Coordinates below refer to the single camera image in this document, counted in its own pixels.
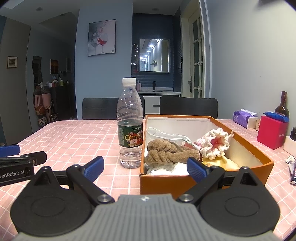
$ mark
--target mirror frame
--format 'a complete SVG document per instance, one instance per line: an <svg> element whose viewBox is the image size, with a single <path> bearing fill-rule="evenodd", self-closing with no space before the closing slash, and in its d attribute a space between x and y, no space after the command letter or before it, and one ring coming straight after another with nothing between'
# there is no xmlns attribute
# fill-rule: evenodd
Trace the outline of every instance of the mirror frame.
<svg viewBox="0 0 296 241"><path fill-rule="evenodd" d="M138 73L162 73L162 74L170 74L171 73L171 54L170 54L170 39L166 39L166 38L160 38L161 40L168 40L168 72L163 72L163 71L140 71L140 45L141 45L141 39L147 39L145 37L141 37L139 38L139 44L138 44L138 56L137 56L137 60L138 60Z"/></svg>

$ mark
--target purple tissue pack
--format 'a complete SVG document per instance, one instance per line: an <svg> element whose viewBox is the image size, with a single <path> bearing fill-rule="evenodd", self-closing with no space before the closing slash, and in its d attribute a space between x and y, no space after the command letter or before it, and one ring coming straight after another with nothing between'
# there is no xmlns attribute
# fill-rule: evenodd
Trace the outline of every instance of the purple tissue pack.
<svg viewBox="0 0 296 241"><path fill-rule="evenodd" d="M255 129L258 114L244 109L233 113L233 121L247 129Z"/></svg>

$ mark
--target door handle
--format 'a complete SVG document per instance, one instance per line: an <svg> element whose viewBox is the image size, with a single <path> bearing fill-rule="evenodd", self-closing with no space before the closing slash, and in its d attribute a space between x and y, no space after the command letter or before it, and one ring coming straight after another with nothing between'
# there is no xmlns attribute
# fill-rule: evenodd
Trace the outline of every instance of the door handle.
<svg viewBox="0 0 296 241"><path fill-rule="evenodd" d="M188 81L188 84L190 84L190 93L192 93L192 76L190 76L190 80Z"/></svg>

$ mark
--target framed picture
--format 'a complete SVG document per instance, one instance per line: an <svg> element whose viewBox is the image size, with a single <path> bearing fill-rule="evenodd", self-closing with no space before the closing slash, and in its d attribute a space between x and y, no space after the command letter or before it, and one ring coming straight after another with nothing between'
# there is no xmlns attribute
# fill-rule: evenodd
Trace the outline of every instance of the framed picture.
<svg viewBox="0 0 296 241"><path fill-rule="evenodd" d="M59 74L59 61L51 59L50 60L50 74Z"/></svg>
<svg viewBox="0 0 296 241"><path fill-rule="evenodd" d="M116 20L89 24L88 56L116 53Z"/></svg>
<svg viewBox="0 0 296 241"><path fill-rule="evenodd" d="M16 69L17 68L17 57L8 56L7 68L9 68L9 69Z"/></svg>
<svg viewBox="0 0 296 241"><path fill-rule="evenodd" d="M67 60L66 60L66 71L68 73L71 73L72 71L72 59L67 57Z"/></svg>

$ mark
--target water bottle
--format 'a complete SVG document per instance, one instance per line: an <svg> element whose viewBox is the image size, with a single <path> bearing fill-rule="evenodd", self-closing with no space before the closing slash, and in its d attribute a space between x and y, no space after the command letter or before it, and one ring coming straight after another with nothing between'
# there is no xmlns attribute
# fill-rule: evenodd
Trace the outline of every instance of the water bottle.
<svg viewBox="0 0 296 241"><path fill-rule="evenodd" d="M123 92L117 103L120 163L125 168L141 165L143 144L143 107L136 90L136 78L122 79Z"/></svg>

